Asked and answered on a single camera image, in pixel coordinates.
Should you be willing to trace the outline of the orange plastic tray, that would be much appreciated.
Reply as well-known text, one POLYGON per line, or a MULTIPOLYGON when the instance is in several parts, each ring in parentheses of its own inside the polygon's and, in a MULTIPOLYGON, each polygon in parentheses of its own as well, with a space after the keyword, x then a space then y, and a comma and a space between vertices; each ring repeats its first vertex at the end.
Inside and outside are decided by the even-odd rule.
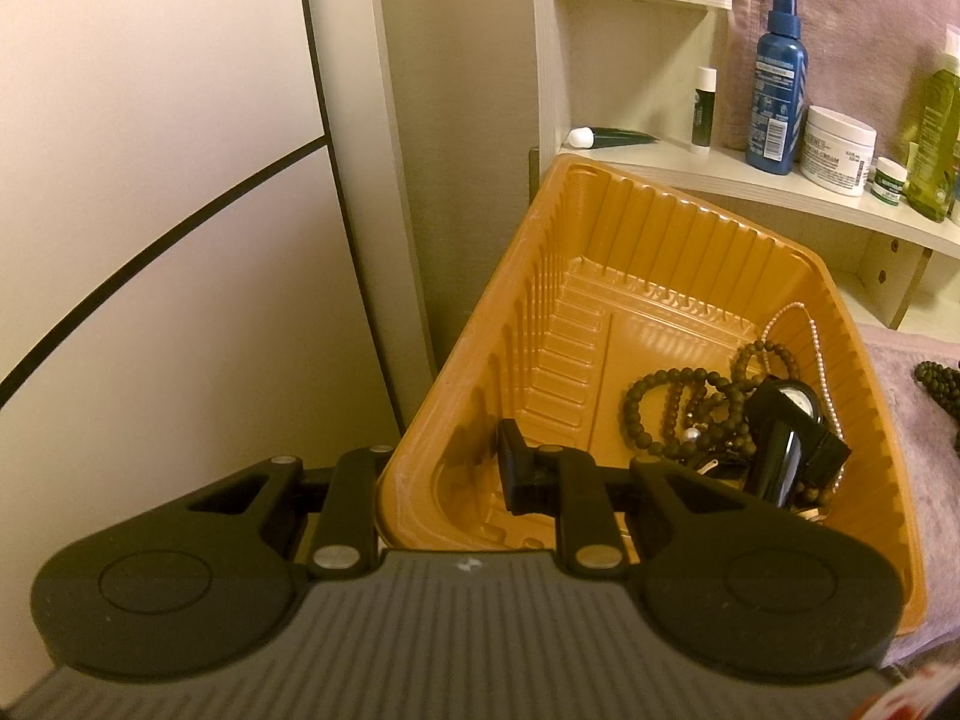
POLYGON ((861 335, 822 259, 672 188, 574 156, 555 160, 377 488, 387 543, 438 551, 543 548, 555 528, 501 494, 496 427, 601 465, 631 450, 620 405, 661 367, 726 371, 768 335, 832 395, 851 455, 825 522, 928 594, 907 464, 861 335))

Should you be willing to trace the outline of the pink fuzzy table cloth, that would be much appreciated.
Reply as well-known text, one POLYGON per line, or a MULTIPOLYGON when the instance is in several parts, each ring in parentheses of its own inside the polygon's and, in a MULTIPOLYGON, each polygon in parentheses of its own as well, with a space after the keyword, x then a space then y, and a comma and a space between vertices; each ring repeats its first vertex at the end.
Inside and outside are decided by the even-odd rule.
POLYGON ((900 667, 958 660, 958 424, 914 380, 923 361, 953 367, 955 344, 864 325, 862 341, 887 399, 916 507, 928 611, 916 631, 893 642, 900 667))

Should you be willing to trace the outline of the small green lip salve jar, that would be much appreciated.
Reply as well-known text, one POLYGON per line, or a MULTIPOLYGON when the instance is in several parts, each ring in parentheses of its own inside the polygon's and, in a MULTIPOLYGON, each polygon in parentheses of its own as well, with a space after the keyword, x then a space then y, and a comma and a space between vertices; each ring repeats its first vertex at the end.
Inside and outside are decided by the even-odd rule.
POLYGON ((908 171, 903 164, 878 156, 872 166, 869 193, 885 205, 896 206, 903 199, 908 171))

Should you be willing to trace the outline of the white cream jar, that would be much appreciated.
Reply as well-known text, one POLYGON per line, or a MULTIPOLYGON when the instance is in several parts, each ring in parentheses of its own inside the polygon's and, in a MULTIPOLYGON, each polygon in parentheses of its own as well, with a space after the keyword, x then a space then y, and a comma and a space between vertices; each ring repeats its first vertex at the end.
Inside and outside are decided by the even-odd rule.
POLYGON ((828 107, 811 106, 805 115, 800 174, 818 187, 859 197, 876 143, 874 127, 828 107))

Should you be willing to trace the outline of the blue spray bottle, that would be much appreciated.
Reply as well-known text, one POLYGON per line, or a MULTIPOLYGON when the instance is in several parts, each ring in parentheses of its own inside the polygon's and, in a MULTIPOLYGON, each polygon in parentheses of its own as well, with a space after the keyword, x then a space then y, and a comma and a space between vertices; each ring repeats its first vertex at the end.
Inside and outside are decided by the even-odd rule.
POLYGON ((745 159, 775 176, 793 171, 800 140, 809 63, 801 32, 799 0, 771 0, 755 52, 745 159))

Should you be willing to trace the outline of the green olive oil bottle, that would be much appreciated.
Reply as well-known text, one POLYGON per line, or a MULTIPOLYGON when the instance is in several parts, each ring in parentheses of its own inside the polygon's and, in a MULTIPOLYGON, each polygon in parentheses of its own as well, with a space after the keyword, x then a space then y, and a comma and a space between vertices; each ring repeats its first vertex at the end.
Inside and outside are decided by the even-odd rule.
POLYGON ((916 154, 905 185, 908 205, 935 223, 942 223, 949 213, 957 135, 958 28, 949 25, 935 72, 924 85, 916 154))

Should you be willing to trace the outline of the green tube lying down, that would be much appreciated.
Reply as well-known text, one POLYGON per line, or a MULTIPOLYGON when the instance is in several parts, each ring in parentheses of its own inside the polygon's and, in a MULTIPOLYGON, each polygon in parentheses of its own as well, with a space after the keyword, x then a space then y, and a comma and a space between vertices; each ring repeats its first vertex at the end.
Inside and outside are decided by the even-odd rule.
POLYGON ((657 141, 654 135, 628 128, 576 127, 568 132, 565 145, 573 149, 604 149, 651 145, 657 141))

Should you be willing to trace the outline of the green white lip balm stick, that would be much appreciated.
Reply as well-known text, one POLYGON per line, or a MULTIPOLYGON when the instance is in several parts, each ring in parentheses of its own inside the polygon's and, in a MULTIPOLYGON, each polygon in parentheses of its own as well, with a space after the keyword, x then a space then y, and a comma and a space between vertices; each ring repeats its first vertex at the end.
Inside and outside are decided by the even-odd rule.
POLYGON ((718 91, 718 71, 715 67, 697 68, 693 91, 695 91, 695 98, 693 98, 690 148, 693 153, 706 154, 711 149, 715 121, 716 91, 718 91))

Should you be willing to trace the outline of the beige wooden corner shelf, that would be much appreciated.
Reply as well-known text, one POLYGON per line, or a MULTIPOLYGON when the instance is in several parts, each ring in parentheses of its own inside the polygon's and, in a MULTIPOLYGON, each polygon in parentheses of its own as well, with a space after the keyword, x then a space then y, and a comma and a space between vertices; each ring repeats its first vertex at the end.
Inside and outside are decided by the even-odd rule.
POLYGON ((870 193, 846 197, 800 169, 775 176, 721 143, 721 67, 732 0, 534 0, 539 153, 551 161, 572 128, 641 130, 656 143, 602 160, 661 184, 724 197, 737 211, 815 250, 859 289, 887 327, 958 335, 958 227, 870 193), (718 71, 713 140, 693 153, 698 67, 718 71))

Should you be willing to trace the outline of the pink towel backdrop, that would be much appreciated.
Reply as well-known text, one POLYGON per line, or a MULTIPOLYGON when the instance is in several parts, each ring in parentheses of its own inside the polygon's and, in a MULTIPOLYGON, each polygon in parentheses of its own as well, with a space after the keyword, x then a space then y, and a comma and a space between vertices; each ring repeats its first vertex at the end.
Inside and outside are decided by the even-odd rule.
MULTIPOLYGON (((732 0, 721 67, 721 130, 747 146, 755 49, 773 0, 732 0)), ((797 0, 809 54, 807 101, 877 130, 878 153, 903 160, 918 138, 924 83, 935 70, 958 0, 797 0)))

